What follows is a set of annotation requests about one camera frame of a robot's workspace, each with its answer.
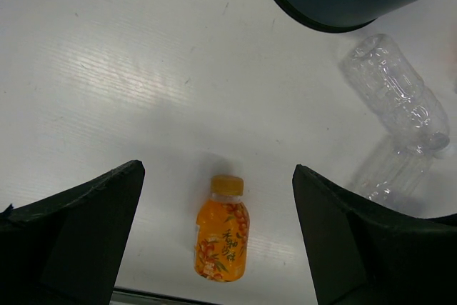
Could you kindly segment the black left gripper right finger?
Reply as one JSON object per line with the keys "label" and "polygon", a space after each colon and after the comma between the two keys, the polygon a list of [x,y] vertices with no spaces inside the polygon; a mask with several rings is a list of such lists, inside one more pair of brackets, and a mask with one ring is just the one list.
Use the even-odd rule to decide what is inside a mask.
{"label": "black left gripper right finger", "polygon": [[390,210],[298,165],[293,195],[320,304],[454,304],[456,216]]}

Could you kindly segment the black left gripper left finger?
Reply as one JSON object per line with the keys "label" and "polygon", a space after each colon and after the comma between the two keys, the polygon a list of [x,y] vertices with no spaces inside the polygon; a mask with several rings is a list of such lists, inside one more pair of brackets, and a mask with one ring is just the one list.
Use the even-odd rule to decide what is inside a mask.
{"label": "black left gripper left finger", "polygon": [[132,160],[1,212],[2,304],[109,304],[144,183]]}

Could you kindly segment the clear crushed bottle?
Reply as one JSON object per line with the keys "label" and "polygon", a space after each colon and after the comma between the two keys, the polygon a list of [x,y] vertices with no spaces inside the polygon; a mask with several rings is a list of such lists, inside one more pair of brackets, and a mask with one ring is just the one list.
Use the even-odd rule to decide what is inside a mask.
{"label": "clear crushed bottle", "polygon": [[364,39],[340,70],[401,148],[438,158],[452,152],[446,111],[390,36]]}

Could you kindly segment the small orange juice bottle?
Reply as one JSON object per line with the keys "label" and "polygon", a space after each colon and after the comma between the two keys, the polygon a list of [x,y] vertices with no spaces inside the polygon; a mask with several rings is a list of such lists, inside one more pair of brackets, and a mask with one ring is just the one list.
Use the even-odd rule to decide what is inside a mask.
{"label": "small orange juice bottle", "polygon": [[245,272],[250,217],[242,202],[243,179],[216,175],[196,217],[194,270],[216,282],[239,280]]}

